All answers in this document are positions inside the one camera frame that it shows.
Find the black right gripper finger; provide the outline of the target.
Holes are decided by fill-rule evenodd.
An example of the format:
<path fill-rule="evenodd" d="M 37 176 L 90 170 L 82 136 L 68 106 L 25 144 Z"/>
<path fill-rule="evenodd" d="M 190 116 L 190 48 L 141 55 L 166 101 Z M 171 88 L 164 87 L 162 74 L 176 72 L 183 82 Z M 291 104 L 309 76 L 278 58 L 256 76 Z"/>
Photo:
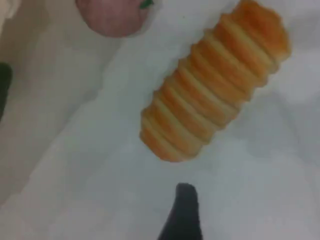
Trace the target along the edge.
<path fill-rule="evenodd" d="M 196 188 L 179 183 L 167 220 L 158 236 L 159 240 L 202 240 L 199 202 Z"/>

